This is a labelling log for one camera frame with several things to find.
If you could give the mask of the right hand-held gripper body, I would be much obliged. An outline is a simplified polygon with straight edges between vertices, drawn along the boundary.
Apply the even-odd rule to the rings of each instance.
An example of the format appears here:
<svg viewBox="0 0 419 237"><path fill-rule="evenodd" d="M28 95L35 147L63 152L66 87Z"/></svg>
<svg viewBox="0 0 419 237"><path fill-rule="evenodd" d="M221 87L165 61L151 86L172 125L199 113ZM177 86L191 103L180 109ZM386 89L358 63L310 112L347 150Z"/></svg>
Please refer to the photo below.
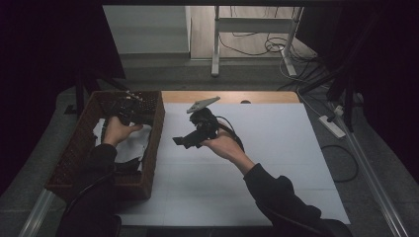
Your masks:
<svg viewBox="0 0 419 237"><path fill-rule="evenodd" d="M190 122L196 127L196 130L188 134L184 138L184 146L186 149L196 146L201 147L201 142L216 137L218 130L218 121L212 114L208 106L220 99L220 96L214 98L195 101L192 106L187 109L190 114Z"/></svg>

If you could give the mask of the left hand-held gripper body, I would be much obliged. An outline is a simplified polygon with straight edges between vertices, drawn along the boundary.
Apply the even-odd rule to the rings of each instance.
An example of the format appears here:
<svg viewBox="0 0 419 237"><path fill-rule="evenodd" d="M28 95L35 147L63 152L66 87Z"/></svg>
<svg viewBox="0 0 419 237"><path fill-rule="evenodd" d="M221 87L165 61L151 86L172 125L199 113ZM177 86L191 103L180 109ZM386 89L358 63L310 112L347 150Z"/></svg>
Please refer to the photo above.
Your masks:
<svg viewBox="0 0 419 237"><path fill-rule="evenodd" d="M106 116L117 117L123 125L153 125L152 109L130 91L125 91L121 96L112 96L100 105Z"/></svg>

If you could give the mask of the brown wicker basket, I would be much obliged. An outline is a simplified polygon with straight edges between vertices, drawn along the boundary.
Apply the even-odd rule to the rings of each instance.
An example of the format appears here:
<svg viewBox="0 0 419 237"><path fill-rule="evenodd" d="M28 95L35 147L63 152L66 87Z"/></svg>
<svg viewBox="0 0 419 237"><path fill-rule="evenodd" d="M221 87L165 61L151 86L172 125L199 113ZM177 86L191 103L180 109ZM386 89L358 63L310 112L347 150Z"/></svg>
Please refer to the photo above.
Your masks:
<svg viewBox="0 0 419 237"><path fill-rule="evenodd" d="M134 92L134 94L141 99L141 114L152 120L151 132L148 146L141 159L141 171L115 175L118 200L145 200L151 197L157 150L165 118L160 91ZM95 147L96 138L93 129L99 119L107 116L103 107L108 108L116 99L126 97L127 93L123 91L96 91L91 95L76 123L75 130L61 152L55 169L44 185L47 190L61 199L70 200L74 180Z"/></svg>

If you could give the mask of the white shorts with black waistband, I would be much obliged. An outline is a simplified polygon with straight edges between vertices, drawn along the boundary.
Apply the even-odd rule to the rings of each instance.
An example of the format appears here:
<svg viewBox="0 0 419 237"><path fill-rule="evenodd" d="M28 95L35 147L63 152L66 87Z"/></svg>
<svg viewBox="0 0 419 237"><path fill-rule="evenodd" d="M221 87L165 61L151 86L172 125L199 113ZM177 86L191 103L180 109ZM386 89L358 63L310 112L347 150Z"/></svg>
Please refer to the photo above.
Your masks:
<svg viewBox="0 0 419 237"><path fill-rule="evenodd" d="M152 127L144 124L141 130L132 132L127 139L117 146L112 146L110 144L103 145L107 126L107 121L104 118L100 118L96 123L93 128L95 146L100 146L100 150L104 151L105 155L113 156L117 174L141 172Z"/></svg>

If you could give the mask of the person's left hand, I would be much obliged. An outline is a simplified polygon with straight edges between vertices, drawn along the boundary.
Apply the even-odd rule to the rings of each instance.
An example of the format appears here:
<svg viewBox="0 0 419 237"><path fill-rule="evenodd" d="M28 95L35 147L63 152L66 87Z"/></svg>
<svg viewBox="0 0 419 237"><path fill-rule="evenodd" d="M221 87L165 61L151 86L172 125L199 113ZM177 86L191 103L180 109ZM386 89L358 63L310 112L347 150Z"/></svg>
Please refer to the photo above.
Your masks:
<svg viewBox="0 0 419 237"><path fill-rule="evenodd" d="M111 117L104 135L103 142L116 147L119 143L126 140L133 132L140 131L142 124L127 126L121 123L118 117Z"/></svg>

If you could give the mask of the person's right hand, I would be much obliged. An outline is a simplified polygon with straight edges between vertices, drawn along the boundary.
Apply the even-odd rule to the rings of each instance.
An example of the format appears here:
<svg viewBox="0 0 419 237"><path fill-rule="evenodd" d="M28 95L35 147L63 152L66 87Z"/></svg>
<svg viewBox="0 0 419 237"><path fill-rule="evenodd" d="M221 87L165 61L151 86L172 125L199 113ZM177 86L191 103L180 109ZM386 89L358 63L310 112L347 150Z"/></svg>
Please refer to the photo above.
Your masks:
<svg viewBox="0 0 419 237"><path fill-rule="evenodd" d="M202 146L208 147L217 156L234 164L242 175L246 175L255 166L255 163L245 154L238 143L223 129L218 131L215 139L203 141Z"/></svg>

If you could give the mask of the black tripod stand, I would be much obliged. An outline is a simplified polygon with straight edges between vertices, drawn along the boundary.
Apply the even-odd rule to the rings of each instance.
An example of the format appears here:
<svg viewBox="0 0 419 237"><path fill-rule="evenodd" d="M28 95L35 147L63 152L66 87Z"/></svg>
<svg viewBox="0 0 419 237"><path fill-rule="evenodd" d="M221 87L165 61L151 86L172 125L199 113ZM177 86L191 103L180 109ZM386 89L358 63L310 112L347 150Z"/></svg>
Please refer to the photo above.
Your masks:
<svg viewBox="0 0 419 237"><path fill-rule="evenodd" d="M111 75L101 72L99 69L84 69L79 67L74 74L75 99L74 105L68 105L64 113L66 115L77 115L79 118L85 108L85 93L91 95L95 91L101 91L99 80L106 82L114 88L126 91L127 87L118 82Z"/></svg>
<svg viewBox="0 0 419 237"><path fill-rule="evenodd" d="M343 121L350 132L354 131L352 126L354 79L351 72L354 70L354 63L356 62L357 57L362 51L363 45L371 34L377 21L378 13L372 12L366 20L362 30L356 36L355 42L350 47L348 55L343 60L343 63L328 75L298 90L300 95L304 95L326 82L333 80L331 87L326 93L326 99L329 102L337 101L342 95L345 95Z"/></svg>

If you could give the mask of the white metal stand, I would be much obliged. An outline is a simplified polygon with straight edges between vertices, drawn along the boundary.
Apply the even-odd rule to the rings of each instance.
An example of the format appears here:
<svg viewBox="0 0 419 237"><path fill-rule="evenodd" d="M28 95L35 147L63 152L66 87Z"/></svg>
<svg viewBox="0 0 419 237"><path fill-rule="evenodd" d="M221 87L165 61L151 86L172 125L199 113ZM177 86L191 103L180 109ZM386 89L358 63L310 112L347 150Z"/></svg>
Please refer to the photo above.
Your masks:
<svg viewBox="0 0 419 237"><path fill-rule="evenodd" d="M287 34L285 46L281 50L282 63L290 76L296 76L291 60L291 47L299 24L302 7L296 7L289 19L258 19L258 18L221 18L219 6L214 7L214 37L211 57L211 75L219 74L219 34L220 33L263 33L263 34Z"/></svg>

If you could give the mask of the white table mat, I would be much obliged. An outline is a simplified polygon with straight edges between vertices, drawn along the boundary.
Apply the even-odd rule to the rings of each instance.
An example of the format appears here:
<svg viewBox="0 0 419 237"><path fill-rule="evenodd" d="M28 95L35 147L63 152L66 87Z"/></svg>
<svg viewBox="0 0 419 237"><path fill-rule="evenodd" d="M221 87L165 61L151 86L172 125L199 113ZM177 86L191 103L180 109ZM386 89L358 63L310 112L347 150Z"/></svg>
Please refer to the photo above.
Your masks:
<svg viewBox="0 0 419 237"><path fill-rule="evenodd" d="M117 213L125 225L159 227L267 226L241 173L208 148L186 149L176 136L193 130L187 105L168 103L157 152L151 197L123 201ZM301 104L213 104L228 119L246 154L273 177L286 176L305 203L323 217L349 220L306 110Z"/></svg>

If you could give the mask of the white power strip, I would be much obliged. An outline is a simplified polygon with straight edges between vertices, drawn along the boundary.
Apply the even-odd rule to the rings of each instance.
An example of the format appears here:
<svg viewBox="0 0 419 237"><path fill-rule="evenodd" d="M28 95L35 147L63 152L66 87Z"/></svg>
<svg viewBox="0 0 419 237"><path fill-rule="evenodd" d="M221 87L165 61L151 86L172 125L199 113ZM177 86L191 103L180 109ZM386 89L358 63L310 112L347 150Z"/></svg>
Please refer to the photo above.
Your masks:
<svg viewBox="0 0 419 237"><path fill-rule="evenodd" d="M341 139L346 136L346 133L328 116L322 116L319 122L323 124L336 138Z"/></svg>

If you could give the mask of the aluminium rail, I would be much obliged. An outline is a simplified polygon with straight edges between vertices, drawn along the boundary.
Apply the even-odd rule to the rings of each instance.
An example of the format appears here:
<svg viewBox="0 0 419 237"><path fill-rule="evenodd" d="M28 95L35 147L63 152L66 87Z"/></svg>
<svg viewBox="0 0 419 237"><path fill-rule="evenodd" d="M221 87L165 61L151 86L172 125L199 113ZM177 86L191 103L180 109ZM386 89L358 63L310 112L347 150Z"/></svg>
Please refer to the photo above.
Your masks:
<svg viewBox="0 0 419 237"><path fill-rule="evenodd" d="M343 129L347 135L347 141L354 152L354 156L360 166L365 180L372 192L376 203L378 204L380 211L385 219L387 226L389 227L393 237L410 237L405 225L401 219L400 214L396 210L391 198L386 192L385 188L381 184L375 170L369 162L368 156L366 155L362 145L357 139L356 135L351 132L346 125L343 125Z"/></svg>
<svg viewBox="0 0 419 237"><path fill-rule="evenodd" d="M54 200L54 194L43 189L18 237L36 237Z"/></svg>

